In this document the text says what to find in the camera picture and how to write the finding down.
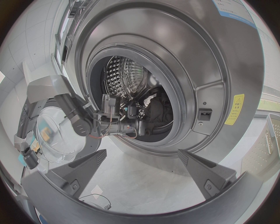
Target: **yellow warning label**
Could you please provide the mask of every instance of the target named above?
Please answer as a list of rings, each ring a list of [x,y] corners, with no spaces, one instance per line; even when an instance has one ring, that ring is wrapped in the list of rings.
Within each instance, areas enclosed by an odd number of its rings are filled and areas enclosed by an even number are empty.
[[[244,94],[234,96],[231,112],[225,124],[233,125],[234,122],[237,120],[243,106],[244,97],[245,97]]]

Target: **sticker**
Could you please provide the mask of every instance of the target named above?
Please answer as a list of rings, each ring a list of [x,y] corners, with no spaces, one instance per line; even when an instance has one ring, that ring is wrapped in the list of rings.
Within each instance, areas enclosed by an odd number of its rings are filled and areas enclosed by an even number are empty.
[[[248,10],[240,0],[212,0],[221,16],[233,18],[257,28]]]
[[[244,97],[245,97],[244,94],[234,96],[231,112],[225,124],[233,125],[234,122],[237,120],[243,106]]]
[[[102,194],[103,190],[100,189],[98,185],[95,186],[94,189],[92,189],[92,194]],[[95,199],[98,199],[99,195],[93,195]]]

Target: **blue label sticker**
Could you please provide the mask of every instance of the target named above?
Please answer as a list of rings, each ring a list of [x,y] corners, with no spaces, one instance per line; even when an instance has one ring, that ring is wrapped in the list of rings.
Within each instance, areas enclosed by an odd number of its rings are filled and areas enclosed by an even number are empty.
[[[233,18],[257,28],[251,15],[240,0],[212,0],[221,16]]]

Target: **grass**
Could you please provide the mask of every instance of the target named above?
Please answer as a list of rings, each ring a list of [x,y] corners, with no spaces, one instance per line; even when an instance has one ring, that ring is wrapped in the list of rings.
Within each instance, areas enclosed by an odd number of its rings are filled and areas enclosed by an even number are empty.
[[[258,109],[280,112],[280,103],[261,99]]]

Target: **connector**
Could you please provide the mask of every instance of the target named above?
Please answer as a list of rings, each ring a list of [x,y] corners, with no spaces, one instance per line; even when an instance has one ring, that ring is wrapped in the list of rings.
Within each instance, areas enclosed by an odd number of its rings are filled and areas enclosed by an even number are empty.
[[[104,209],[105,209],[105,210],[109,210],[111,207],[112,207],[112,206],[111,206],[110,204],[108,204],[108,205],[106,205],[106,206],[104,207]]]

